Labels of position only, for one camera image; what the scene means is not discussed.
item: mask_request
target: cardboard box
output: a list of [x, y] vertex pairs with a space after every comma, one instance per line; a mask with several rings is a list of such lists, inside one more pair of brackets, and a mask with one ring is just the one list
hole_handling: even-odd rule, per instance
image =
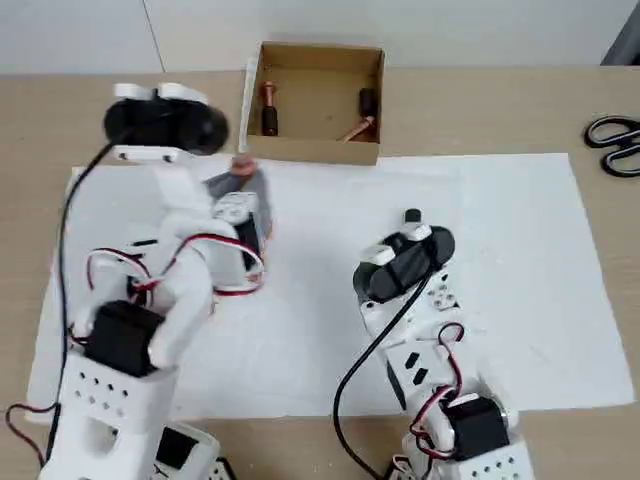
[[[247, 124], [259, 157], [375, 165], [380, 148], [384, 52], [378, 48], [265, 42], [260, 48]], [[276, 84], [277, 137], [262, 135], [262, 85]], [[362, 118], [358, 94], [378, 94], [375, 124], [351, 142], [338, 139]]]

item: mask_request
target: scissors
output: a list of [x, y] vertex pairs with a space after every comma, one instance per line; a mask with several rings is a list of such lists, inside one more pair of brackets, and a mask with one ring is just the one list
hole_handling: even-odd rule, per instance
[[[596, 135], [596, 131], [604, 125], [621, 126], [625, 128], [625, 131], [600, 138]], [[615, 164], [620, 159], [640, 153], [640, 121], [617, 115], [599, 118], [591, 122], [585, 129], [584, 143], [591, 148], [620, 147], [606, 154], [600, 161], [600, 166], [609, 175], [623, 178], [640, 176], [640, 168], [624, 169]]]

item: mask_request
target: tabletop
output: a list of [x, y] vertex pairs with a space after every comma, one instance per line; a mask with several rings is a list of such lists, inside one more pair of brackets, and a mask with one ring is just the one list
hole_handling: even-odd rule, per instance
[[[602, 152], [586, 148], [580, 134], [598, 115], [640, 117], [639, 80], [640, 70], [620, 67], [388, 69], [381, 147], [385, 156], [568, 152], [636, 385], [640, 185], [603, 174]], [[242, 72], [0, 77], [2, 409], [25, 397], [64, 187], [70, 167], [87, 163], [104, 143], [101, 121], [119, 81], [175, 81], [200, 90], [228, 115], [230, 138], [237, 139]], [[539, 479], [638, 476], [638, 403], [527, 412], [522, 422]], [[18, 423], [44, 445], [44, 428]], [[407, 429], [407, 419], [399, 416], [344, 423], [352, 444], [380, 471], [399, 451]], [[220, 440], [239, 479], [366, 478], [341, 450], [328, 417], [209, 420], [199, 426]], [[2, 478], [37, 475], [32, 452], [4, 425], [0, 465]]]

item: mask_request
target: white wall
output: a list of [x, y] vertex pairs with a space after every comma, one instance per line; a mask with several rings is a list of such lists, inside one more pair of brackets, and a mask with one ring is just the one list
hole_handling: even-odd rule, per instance
[[161, 71], [142, 0], [0, 0], [0, 73]]
[[263, 39], [390, 65], [599, 64], [636, 0], [0, 0], [0, 73], [239, 69]]

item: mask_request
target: copper pipe fitting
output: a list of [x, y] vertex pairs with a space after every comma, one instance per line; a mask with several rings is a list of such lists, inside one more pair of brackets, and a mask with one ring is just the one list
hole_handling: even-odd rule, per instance
[[265, 107], [275, 106], [275, 93], [276, 93], [275, 83], [268, 81], [262, 84], [262, 95], [264, 98]]
[[375, 117], [364, 117], [358, 125], [353, 127], [351, 130], [349, 130], [349, 132], [345, 133], [338, 140], [341, 142], [350, 142], [355, 137], [357, 137], [362, 132], [364, 132], [366, 129], [371, 127], [375, 122], [376, 122]]

